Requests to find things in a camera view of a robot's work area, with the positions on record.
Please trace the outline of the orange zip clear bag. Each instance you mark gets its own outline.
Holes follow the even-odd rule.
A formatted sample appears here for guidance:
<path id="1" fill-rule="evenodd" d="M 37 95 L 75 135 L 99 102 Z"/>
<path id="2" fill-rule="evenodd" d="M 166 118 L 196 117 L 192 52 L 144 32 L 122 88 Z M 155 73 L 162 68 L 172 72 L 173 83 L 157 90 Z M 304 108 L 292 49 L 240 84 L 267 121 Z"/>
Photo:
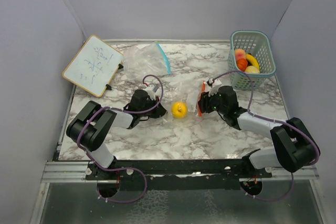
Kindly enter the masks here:
<path id="1" fill-rule="evenodd" d="M 172 115 L 171 107 L 175 102 L 179 101 L 187 105 L 188 112 L 185 118 L 188 116 L 199 116 L 198 101 L 205 89 L 206 82 L 204 80 L 184 80 L 172 83 L 164 92 L 163 105 L 167 109 L 164 122 L 172 122 L 174 119 L 177 119 Z"/>

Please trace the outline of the blue zip clear bag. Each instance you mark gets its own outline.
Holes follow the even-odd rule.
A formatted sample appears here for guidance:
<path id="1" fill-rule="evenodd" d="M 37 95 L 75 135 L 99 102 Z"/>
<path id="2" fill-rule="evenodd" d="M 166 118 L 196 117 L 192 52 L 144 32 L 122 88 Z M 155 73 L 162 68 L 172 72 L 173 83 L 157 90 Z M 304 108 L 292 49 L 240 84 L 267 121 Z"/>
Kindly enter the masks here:
<path id="1" fill-rule="evenodd" d="M 142 48 L 132 46 L 123 53 L 124 73 L 128 80 L 141 81 L 147 74 L 171 74 L 170 62 L 158 42 Z"/>

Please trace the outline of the fake orange tomato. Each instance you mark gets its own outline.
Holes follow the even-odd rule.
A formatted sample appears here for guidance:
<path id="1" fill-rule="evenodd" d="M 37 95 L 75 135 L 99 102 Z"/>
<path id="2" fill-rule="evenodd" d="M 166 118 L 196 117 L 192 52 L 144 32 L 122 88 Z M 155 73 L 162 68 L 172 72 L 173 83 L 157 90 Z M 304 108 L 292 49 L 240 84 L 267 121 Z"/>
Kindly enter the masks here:
<path id="1" fill-rule="evenodd" d="M 240 71 L 244 72 L 248 67 L 248 61 L 245 58 L 240 58 L 236 61 L 236 65 Z"/>

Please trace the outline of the fake tan pear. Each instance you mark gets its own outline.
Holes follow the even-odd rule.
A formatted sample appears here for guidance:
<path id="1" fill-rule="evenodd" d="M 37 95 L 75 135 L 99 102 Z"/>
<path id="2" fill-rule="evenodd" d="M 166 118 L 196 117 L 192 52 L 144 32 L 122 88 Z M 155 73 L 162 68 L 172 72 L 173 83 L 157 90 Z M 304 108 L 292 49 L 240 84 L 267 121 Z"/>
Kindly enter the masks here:
<path id="1" fill-rule="evenodd" d="M 256 74 L 259 74 L 260 73 L 260 69 L 255 67 L 255 66 L 248 66 L 246 69 L 245 69 L 245 72 L 246 73 L 256 73 Z"/>

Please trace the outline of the fake pink peach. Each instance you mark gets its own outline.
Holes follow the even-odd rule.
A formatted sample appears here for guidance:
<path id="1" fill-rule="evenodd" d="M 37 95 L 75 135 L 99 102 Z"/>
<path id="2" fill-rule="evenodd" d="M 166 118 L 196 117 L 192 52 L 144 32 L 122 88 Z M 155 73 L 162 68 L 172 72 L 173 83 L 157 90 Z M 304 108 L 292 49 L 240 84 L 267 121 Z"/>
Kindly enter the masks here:
<path id="1" fill-rule="evenodd" d="M 246 59 L 246 53 L 243 49 L 235 49 L 235 60 L 238 61 L 239 59 Z"/>

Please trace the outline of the fake yellow banana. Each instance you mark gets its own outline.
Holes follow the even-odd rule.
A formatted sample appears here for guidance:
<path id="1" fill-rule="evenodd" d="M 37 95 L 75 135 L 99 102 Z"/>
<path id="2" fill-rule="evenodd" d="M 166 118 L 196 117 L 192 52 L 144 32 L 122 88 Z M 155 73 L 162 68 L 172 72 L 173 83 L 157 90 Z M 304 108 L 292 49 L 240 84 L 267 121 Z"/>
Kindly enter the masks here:
<path id="1" fill-rule="evenodd" d="M 259 63 L 258 63 L 257 59 L 253 55 L 246 54 L 246 60 L 248 61 L 248 64 L 250 66 L 255 66 L 255 67 L 257 67 L 257 68 L 260 69 Z"/>

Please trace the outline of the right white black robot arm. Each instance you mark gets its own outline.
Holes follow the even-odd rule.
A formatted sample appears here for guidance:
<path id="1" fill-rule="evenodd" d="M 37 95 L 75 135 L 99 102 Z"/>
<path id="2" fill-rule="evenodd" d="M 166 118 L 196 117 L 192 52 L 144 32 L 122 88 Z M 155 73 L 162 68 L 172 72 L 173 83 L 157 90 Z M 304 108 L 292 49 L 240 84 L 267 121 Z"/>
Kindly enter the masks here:
<path id="1" fill-rule="evenodd" d="M 315 164 L 320 157 L 316 142 L 299 118 L 282 121 L 254 114 L 239 106 L 231 86 L 216 86 L 209 92 L 202 92 L 198 108 L 201 113 L 217 112 L 230 127 L 272 140 L 273 148 L 256 150 L 245 156 L 248 160 L 241 164 L 241 171 L 246 177 L 254 177 L 260 169 L 268 167 L 282 167 L 294 173 Z"/>

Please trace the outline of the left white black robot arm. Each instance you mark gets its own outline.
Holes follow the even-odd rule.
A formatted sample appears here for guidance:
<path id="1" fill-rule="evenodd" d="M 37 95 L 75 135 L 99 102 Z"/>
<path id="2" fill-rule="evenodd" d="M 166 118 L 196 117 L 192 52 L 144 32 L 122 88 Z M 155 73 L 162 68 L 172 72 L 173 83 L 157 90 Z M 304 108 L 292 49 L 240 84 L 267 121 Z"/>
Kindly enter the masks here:
<path id="1" fill-rule="evenodd" d="M 150 85 L 135 90 L 131 101 L 123 109 L 102 107 L 97 102 L 89 101 L 68 125 L 66 135 L 99 165 L 98 173 L 102 178 L 110 179 L 116 172 L 113 164 L 115 156 L 104 143 L 110 128 L 130 130 L 141 121 L 158 119 L 166 114 L 166 109 L 155 95 L 158 88 L 157 85 Z"/>

